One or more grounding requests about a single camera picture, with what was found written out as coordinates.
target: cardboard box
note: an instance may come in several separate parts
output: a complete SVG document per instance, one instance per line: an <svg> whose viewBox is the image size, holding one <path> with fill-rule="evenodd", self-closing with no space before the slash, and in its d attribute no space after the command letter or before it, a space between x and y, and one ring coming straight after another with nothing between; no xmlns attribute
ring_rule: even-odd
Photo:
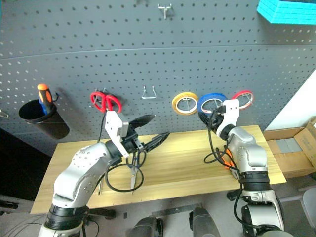
<svg viewBox="0 0 316 237"><path fill-rule="evenodd" d="M308 122L306 128L294 136L294 139L302 148L303 152L316 168L316 117Z"/></svg>
<svg viewBox="0 0 316 237"><path fill-rule="evenodd" d="M303 151L282 153L281 148L278 145L280 139L293 138L293 136L304 129L304 127L299 127L265 131L263 133L285 178L305 176L316 172L316 169L312 166Z"/></svg>

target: tape roll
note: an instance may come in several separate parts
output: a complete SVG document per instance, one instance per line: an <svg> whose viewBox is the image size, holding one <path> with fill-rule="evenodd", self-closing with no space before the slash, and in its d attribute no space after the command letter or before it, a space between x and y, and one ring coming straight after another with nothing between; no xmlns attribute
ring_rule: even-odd
<svg viewBox="0 0 316 237"><path fill-rule="evenodd" d="M252 91L250 91L250 90L241 90L241 91L237 92L232 97L232 99L238 99L238 97L240 97L240 96L247 96L247 98L248 98L248 102L246 104L239 106L240 110L244 110L244 109L248 108L252 104L254 99L255 99L255 97L253 96Z"/></svg>
<svg viewBox="0 0 316 237"><path fill-rule="evenodd" d="M190 99L195 102L195 105L188 110L179 109L178 105L181 100ZM171 102L173 110L180 115L191 115L198 110L198 96L192 92L182 92L176 95Z"/></svg>
<svg viewBox="0 0 316 237"><path fill-rule="evenodd" d="M206 94L204 96L202 96L198 103L197 103L197 109L198 111L200 112L203 112L203 113L206 113L206 114L211 114L212 111L211 110L207 110L204 107L204 105L209 102L209 101L215 101L218 106L222 105L223 101L227 100L227 97L222 94L222 93L209 93L209 94Z"/></svg>

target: wooden tabletop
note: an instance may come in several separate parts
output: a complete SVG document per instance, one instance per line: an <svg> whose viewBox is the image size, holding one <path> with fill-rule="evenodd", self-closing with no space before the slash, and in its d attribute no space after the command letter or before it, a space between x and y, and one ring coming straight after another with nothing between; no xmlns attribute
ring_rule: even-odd
<svg viewBox="0 0 316 237"><path fill-rule="evenodd" d="M259 126L243 128L266 150L271 184L286 182ZM140 136L139 140L147 142L152 137L154 135ZM212 138L214 146L222 149L224 141L213 133ZM68 142L57 145L35 199L32 214L46 213L49 210L57 176L67 168L76 151L95 142ZM145 181L140 189L135 190L133 194L118 193L103 182L102 194L98 195L96 188L88 206L107 207L239 188L238 181L221 164L203 163L208 153L210 146L206 130L171 133L163 144L147 154L146 162L141 167ZM130 188L130 178L130 169L127 166L109 173L111 184L120 189Z"/></svg>

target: red scissors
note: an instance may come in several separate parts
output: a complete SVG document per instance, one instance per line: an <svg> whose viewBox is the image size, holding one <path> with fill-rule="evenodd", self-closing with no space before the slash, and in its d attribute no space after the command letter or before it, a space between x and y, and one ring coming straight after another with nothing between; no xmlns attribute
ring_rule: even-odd
<svg viewBox="0 0 316 237"><path fill-rule="evenodd" d="M112 111L113 107L112 107L112 103L111 101L113 101L115 104L118 105L118 113L122 112L122 103L120 102L120 100L118 98L116 98L113 95L110 94L105 94L101 91L94 91L90 94L90 100L92 102L92 104L101 112L105 112L106 110L108 111Z"/></svg>

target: blue tape roll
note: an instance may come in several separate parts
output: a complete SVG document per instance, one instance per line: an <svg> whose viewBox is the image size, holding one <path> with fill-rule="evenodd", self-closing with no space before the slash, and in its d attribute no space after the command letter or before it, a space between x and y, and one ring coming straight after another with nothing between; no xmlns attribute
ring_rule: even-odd
<svg viewBox="0 0 316 237"><path fill-rule="evenodd" d="M197 103L197 109L199 112L203 112L205 114L211 114L212 111L210 110L205 110L203 109L203 105L210 101L210 100L220 100L221 102L223 102L224 100L227 100L227 97L222 94L222 93L209 93L209 94L206 94L204 96L202 96L199 100L198 100L198 103Z"/></svg>

